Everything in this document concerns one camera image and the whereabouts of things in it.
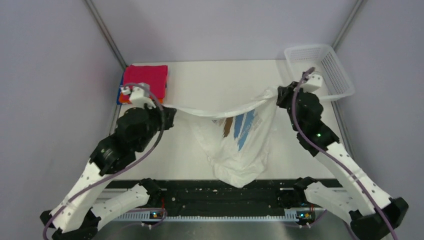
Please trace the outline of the white printed t-shirt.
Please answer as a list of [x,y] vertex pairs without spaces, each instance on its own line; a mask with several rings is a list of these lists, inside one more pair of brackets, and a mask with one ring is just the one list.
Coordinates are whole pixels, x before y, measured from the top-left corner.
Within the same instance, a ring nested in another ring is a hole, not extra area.
[[270,134],[277,111],[278,88],[270,86],[226,110],[201,110],[182,105],[175,118],[192,135],[188,168],[196,177],[213,177],[242,188],[267,168]]

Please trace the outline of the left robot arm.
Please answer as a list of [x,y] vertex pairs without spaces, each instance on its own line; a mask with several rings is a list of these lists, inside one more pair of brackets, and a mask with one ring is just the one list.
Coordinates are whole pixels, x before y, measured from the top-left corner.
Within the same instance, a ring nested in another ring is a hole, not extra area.
[[144,178],[126,192],[96,203],[98,196],[117,176],[129,171],[146,158],[160,143],[166,130],[174,125],[177,110],[157,107],[132,107],[116,121],[114,132],[102,139],[93,150],[79,179],[63,201],[40,215],[47,239],[91,240],[100,229],[120,215],[137,207],[154,207],[160,202],[161,188],[151,178]]

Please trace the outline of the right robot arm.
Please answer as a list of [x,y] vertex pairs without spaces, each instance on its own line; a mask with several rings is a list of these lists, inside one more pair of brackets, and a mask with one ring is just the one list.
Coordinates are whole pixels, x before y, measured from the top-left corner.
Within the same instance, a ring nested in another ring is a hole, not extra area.
[[318,97],[292,82],[278,87],[276,104],[287,111],[301,147],[324,165],[346,192],[335,192],[315,178],[304,177],[294,184],[294,202],[325,208],[348,224],[360,240],[397,239],[395,229],[402,223],[408,203],[382,190],[355,162],[322,121],[324,108]]

